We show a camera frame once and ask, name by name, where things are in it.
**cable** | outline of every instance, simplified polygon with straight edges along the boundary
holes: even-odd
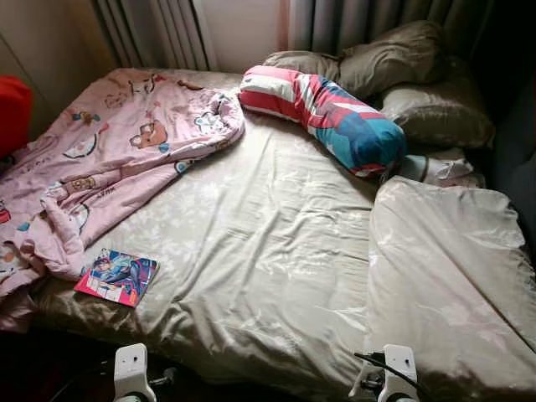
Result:
[[[418,385],[413,379],[411,379],[407,375],[402,374],[400,371],[396,370],[395,368],[392,368],[392,367],[388,366],[387,364],[385,364],[384,362],[380,362],[379,360],[376,360],[375,358],[371,358],[366,354],[355,352],[353,355],[358,357],[358,358],[361,358],[363,360],[368,361],[369,363],[373,364],[376,367],[381,367],[382,369],[386,369],[387,371],[390,371],[394,375],[399,376],[406,383],[408,383],[413,388],[415,388],[417,390],[417,392],[423,394],[426,397],[427,400],[429,400],[430,402],[433,402],[433,399],[430,396],[430,393],[424,388],[424,386]]]
[[[95,372],[101,371],[106,368],[107,361],[100,362],[98,367],[90,368],[86,371],[83,371],[80,374],[75,375],[72,379],[67,381],[63,387],[59,389],[58,392],[54,394],[54,396],[49,400],[49,402],[55,402],[60,395],[62,395],[66,389],[68,389],[72,384],[74,384],[76,381],[78,381],[81,377],[85,377],[87,374],[93,374]]]

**cartoon print blanket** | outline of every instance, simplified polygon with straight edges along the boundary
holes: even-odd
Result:
[[[87,245],[243,131],[234,95],[177,73],[94,82],[0,176],[0,329],[23,330],[28,284],[77,280]]]

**red object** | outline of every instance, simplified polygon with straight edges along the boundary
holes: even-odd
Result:
[[[0,158],[28,142],[31,110],[31,90],[16,77],[0,75]]]

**gray curtain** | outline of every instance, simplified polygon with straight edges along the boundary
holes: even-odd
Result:
[[[217,70],[202,8],[191,0],[96,0],[123,67]]]
[[[493,0],[291,0],[289,48],[340,54],[419,19],[443,25],[451,50],[470,59]]]

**book cover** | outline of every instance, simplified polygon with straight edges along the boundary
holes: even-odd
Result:
[[[134,307],[157,269],[155,260],[102,249],[75,285],[75,290]]]

